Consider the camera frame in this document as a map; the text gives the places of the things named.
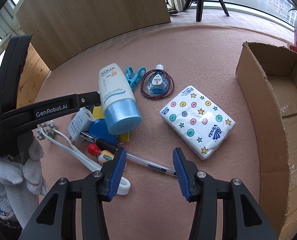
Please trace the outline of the left white gloved hand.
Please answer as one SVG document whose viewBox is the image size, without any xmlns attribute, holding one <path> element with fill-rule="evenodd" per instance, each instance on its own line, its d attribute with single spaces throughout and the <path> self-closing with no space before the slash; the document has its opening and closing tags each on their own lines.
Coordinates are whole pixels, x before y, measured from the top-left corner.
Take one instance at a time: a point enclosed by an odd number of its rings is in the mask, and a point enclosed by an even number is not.
<svg viewBox="0 0 297 240">
<path fill-rule="evenodd" d="M 43 149 L 36 138 L 28 147 L 24 164 L 0 158 L 0 218 L 17 219 L 24 228 L 39 205 L 39 196 L 46 195 L 48 185 L 42 175 Z"/>
</svg>

